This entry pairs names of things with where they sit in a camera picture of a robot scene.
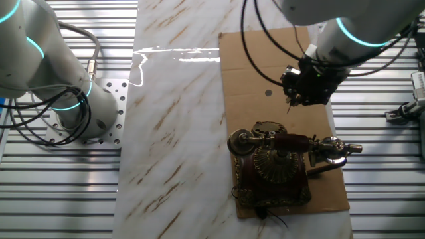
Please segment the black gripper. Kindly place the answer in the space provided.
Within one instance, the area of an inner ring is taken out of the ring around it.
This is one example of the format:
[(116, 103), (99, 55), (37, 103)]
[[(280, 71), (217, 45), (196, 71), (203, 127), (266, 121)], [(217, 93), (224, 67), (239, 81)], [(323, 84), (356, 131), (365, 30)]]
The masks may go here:
[(306, 56), (299, 69), (288, 65), (282, 74), (286, 102), (292, 106), (326, 105), (340, 83), (348, 77), (349, 68), (324, 68), (313, 65)]

